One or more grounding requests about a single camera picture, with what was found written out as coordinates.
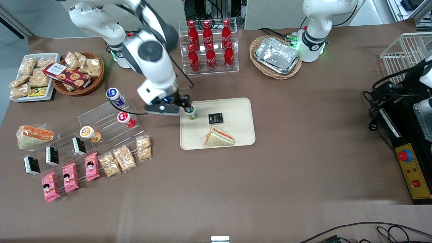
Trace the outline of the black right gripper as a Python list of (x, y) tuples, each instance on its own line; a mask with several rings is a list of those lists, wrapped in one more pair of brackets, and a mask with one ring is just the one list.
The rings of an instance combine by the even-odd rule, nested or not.
[(192, 107), (189, 95), (173, 94), (168, 96), (168, 111), (188, 113), (188, 108)]

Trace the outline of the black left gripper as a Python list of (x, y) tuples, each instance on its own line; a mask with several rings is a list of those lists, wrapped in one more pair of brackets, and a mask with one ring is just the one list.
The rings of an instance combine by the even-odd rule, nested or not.
[(423, 74), (424, 67), (415, 66), (412, 68), (405, 69), (404, 79), (400, 80), (395, 88), (390, 88), (392, 95), (388, 95), (390, 100), (396, 100), (403, 97), (413, 97), (416, 100), (424, 98), (424, 87), (419, 81)]

